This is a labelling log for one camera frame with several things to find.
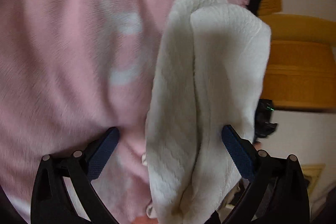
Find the white knitted garment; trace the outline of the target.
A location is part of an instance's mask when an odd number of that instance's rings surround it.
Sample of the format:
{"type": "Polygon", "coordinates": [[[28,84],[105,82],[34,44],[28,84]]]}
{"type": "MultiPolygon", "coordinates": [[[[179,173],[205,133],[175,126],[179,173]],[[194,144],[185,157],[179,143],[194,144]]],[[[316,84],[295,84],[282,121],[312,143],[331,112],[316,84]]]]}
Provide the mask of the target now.
{"type": "Polygon", "coordinates": [[[248,140],[270,52],[270,27],[227,0],[175,0],[146,118],[146,162],[159,223],[204,223],[240,180],[221,139],[248,140]]]}

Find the wooden wardrobe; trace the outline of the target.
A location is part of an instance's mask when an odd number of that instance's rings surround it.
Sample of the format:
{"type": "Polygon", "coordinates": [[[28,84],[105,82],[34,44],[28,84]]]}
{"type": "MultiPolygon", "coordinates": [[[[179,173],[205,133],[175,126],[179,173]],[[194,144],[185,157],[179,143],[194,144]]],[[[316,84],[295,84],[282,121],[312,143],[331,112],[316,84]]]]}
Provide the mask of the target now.
{"type": "Polygon", "coordinates": [[[270,26],[262,99],[286,110],[335,109],[335,22],[311,16],[261,16],[270,26]]]}

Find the pink patterned bed quilt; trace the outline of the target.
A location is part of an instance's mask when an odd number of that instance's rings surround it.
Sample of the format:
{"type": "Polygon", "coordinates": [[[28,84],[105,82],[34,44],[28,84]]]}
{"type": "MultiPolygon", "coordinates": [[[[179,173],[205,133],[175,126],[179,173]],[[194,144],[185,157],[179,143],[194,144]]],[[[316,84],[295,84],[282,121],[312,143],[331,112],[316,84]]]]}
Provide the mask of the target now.
{"type": "Polygon", "coordinates": [[[93,186],[120,223],[155,223],[145,119],[173,1],[1,0],[1,187],[25,220],[41,157],[117,127],[93,186]]]}

